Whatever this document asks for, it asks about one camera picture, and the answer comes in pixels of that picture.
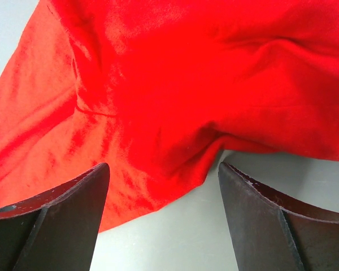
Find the gray floor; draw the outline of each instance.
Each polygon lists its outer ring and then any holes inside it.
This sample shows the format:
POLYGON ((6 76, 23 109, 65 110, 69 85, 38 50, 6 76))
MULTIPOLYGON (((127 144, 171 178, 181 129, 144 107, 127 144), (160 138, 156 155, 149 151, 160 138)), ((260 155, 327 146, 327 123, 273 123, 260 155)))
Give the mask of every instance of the gray floor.
MULTIPOLYGON (((0 1, 0 74, 36 3, 0 1)), ((217 178, 222 160, 297 199, 339 212, 339 163, 226 151, 201 187, 101 233, 91 271, 237 270, 217 178)))

